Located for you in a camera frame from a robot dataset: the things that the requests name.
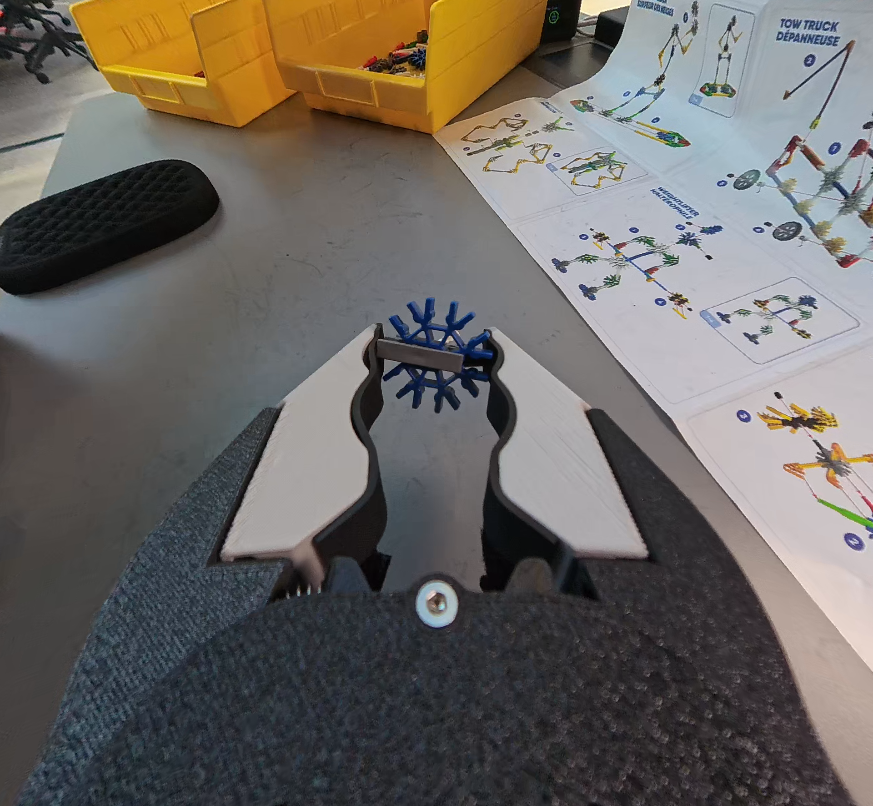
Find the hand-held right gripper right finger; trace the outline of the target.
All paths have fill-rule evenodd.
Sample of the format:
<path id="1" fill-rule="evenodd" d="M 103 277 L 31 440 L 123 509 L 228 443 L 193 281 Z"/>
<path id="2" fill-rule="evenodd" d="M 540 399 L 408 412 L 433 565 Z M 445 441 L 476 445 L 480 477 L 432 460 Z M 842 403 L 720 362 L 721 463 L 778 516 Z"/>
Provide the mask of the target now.
<path id="1" fill-rule="evenodd" d="M 645 560 L 648 549 L 589 419 L 589 405 L 508 335 L 494 355 L 486 417 L 497 434 L 483 531 L 504 560 Z"/>

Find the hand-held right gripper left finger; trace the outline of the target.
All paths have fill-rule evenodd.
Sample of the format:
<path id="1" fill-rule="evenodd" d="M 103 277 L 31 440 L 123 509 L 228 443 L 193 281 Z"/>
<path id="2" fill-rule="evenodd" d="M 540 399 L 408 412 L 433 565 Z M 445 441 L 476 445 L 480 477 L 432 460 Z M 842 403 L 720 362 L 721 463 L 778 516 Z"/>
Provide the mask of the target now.
<path id="1" fill-rule="evenodd" d="M 282 400 L 222 561 L 326 569 L 334 558 L 362 564 L 376 552 L 387 523 L 369 433 L 383 406 L 381 334 L 366 327 Z"/>

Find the blue snowflake toy connector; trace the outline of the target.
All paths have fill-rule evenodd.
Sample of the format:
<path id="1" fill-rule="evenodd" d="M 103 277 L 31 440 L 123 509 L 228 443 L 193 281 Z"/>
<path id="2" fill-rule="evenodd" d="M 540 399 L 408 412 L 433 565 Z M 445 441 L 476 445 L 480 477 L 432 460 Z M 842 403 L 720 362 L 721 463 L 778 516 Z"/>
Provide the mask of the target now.
<path id="1" fill-rule="evenodd" d="M 466 328 L 476 319 L 476 313 L 461 312 L 455 300 L 450 303 L 443 320 L 437 317 L 436 300 L 433 297 L 426 298 L 421 305 L 412 300 L 407 304 L 407 309 L 410 321 L 393 314 L 388 321 L 395 336 L 382 338 L 459 351 L 464 354 L 464 368 L 459 373 L 449 373 L 382 361 L 387 370 L 382 374 L 381 381 L 386 383 L 401 377 L 404 384 L 398 389 L 396 397 L 410 397 L 413 408 L 419 408 L 425 394 L 431 392 L 436 413 L 440 413 L 444 405 L 458 410 L 460 398 L 457 387 L 477 397 L 478 386 L 490 381 L 496 359 L 491 332 L 485 329 L 469 335 Z"/>

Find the short grey toy rod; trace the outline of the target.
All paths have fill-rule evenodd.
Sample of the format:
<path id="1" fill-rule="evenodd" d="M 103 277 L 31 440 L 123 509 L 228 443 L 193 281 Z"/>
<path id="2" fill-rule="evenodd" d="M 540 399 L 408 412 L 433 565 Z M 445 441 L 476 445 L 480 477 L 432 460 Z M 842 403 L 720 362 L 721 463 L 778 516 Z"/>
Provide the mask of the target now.
<path id="1" fill-rule="evenodd" d="M 430 371 L 459 373 L 464 368 L 464 354 L 456 350 L 440 350 L 387 338 L 376 339 L 376 356 L 398 364 Z"/>

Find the pile of toy pieces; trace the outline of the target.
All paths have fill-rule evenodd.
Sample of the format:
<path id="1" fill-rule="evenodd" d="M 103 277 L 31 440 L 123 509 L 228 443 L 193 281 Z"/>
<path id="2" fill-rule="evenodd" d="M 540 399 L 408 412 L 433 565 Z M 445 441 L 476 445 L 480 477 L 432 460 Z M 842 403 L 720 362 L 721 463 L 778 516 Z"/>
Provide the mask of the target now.
<path id="1" fill-rule="evenodd" d="M 399 43 L 382 57 L 368 58 L 358 68 L 377 75 L 424 80 L 429 40 L 429 32 L 422 29 L 415 39 L 408 43 Z"/>

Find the yellow plastic bin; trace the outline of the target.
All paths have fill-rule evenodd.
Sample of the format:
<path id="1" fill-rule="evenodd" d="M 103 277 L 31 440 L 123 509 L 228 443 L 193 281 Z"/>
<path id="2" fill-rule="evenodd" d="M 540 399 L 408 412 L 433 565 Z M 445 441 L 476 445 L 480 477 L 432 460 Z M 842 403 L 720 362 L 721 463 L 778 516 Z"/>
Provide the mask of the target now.
<path id="1" fill-rule="evenodd" d="M 539 45 L 547 0 L 263 0 L 286 88 L 312 109 L 432 135 Z M 426 29 L 424 80 L 359 70 Z"/>
<path id="2" fill-rule="evenodd" d="M 107 83 L 149 110 L 241 127 L 293 94 L 263 0 L 87 0 L 71 14 Z"/>

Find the grey desk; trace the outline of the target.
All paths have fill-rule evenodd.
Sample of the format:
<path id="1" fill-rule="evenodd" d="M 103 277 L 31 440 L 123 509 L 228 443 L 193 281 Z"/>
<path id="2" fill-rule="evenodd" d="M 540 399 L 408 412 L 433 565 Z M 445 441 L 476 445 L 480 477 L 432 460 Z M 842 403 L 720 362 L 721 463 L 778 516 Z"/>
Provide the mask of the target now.
<path id="1" fill-rule="evenodd" d="M 429 296 L 604 409 L 708 519 L 845 787 L 871 804 L 871 670 L 435 140 L 298 98 L 217 126 L 147 112 L 69 62 L 46 86 L 2 65 L 2 218 L 164 158 L 213 181 L 208 225 L 79 284 L 2 297 L 2 804 L 169 507 L 261 408 Z"/>

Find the printed instruction sheet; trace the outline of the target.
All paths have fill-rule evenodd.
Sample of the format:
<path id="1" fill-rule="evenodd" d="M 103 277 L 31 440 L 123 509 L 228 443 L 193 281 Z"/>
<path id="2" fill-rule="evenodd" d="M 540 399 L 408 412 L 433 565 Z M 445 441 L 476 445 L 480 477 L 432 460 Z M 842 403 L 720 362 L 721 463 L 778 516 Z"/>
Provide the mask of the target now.
<path id="1" fill-rule="evenodd" d="M 871 0 L 632 0 L 437 140 L 871 665 Z"/>

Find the black textured wrist rest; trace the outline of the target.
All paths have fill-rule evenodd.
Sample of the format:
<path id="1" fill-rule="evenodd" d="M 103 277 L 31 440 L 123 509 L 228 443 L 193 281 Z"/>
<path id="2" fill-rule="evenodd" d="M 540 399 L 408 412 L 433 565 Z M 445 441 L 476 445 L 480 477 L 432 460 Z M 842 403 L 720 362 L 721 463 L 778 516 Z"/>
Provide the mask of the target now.
<path id="1" fill-rule="evenodd" d="M 193 163 L 150 161 L 32 202 L 1 227 L 1 288 L 61 287 L 184 237 L 220 198 Z"/>

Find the dark flat device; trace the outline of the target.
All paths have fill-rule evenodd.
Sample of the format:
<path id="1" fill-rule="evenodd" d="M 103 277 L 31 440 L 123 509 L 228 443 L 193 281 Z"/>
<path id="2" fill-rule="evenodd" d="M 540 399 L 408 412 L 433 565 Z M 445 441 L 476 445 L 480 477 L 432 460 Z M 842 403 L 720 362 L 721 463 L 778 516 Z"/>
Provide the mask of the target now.
<path id="1" fill-rule="evenodd" d="M 600 12 L 595 22 L 595 44 L 611 50 L 616 48 L 624 32 L 628 12 L 628 5 Z"/>

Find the black device with green lights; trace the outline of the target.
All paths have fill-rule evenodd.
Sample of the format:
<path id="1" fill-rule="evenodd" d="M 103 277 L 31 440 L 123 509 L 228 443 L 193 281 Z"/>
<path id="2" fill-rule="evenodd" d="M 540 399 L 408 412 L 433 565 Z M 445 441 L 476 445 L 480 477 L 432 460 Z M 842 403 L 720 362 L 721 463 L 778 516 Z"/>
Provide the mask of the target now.
<path id="1" fill-rule="evenodd" d="M 540 45 L 571 40 L 577 31 L 582 0 L 547 0 Z"/>

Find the black office chair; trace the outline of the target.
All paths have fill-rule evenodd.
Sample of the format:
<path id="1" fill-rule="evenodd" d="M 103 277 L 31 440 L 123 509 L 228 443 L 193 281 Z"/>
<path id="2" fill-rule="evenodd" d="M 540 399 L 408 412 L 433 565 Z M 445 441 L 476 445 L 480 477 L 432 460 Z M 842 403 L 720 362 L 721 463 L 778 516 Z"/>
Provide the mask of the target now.
<path id="1" fill-rule="evenodd" d="M 50 82 L 45 61 L 56 52 L 78 56 L 96 68 L 71 18 L 54 4 L 55 0 L 1 0 L 1 58 L 22 58 L 28 74 L 43 85 Z"/>

